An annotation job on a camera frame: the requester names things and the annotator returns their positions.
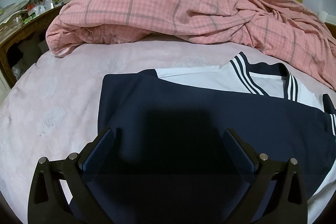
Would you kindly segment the white and navy polo shirt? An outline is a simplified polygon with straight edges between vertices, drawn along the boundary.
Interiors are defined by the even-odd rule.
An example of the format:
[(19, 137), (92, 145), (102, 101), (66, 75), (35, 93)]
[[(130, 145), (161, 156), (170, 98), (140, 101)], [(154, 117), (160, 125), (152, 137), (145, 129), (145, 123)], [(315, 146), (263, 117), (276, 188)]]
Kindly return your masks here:
[(249, 184), (224, 143), (232, 128), (258, 153), (295, 158), (307, 223), (335, 208), (335, 107), (282, 63), (251, 64), (238, 53), (224, 65), (108, 74), (97, 131), (114, 145), (88, 187), (112, 223), (224, 223)]

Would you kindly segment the pink plaid quilt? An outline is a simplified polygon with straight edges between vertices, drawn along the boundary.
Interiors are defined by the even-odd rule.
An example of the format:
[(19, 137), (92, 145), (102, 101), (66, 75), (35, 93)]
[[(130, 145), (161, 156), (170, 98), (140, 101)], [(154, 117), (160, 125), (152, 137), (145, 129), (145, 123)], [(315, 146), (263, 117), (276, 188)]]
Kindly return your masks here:
[(46, 42), (65, 57), (85, 43), (130, 43), (149, 34), (243, 44), (335, 88), (335, 38), (296, 0), (72, 0), (50, 24)]

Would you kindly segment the desk clutter pile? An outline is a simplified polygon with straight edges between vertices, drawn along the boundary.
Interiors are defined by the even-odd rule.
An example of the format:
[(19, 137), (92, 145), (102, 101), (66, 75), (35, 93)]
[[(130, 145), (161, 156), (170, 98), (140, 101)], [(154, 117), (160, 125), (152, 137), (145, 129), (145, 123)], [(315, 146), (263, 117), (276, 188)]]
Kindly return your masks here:
[(29, 20), (70, 0), (28, 0), (1, 9), (1, 31), (20, 28)]

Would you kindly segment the pink bed sheet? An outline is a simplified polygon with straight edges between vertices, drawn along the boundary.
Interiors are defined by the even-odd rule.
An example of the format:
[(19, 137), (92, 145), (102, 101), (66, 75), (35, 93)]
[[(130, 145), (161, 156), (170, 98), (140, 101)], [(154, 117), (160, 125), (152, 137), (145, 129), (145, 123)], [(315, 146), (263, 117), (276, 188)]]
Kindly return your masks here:
[(96, 136), (105, 74), (219, 65), (241, 51), (253, 62), (276, 62), (273, 57), (234, 43), (204, 46), (164, 40), (85, 44), (62, 59), (45, 53), (1, 106), (1, 193), (9, 207), (26, 223), (38, 159), (62, 159)]

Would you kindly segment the dark wooden desk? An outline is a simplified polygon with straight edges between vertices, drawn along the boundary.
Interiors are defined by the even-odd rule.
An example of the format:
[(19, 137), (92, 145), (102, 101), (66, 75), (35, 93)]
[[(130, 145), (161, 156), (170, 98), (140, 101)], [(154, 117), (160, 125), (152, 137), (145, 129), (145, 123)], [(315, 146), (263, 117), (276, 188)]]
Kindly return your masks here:
[(7, 59), (7, 52), (11, 46), (20, 43), (22, 40), (28, 38), (34, 32), (46, 31), (52, 21), (58, 16), (60, 10), (64, 5), (59, 5), (40, 16), (37, 16), (32, 21), (24, 24), (19, 30), (11, 34), (7, 39), (1, 42), (1, 72), (10, 88), (13, 88), (17, 82), (9, 62)]

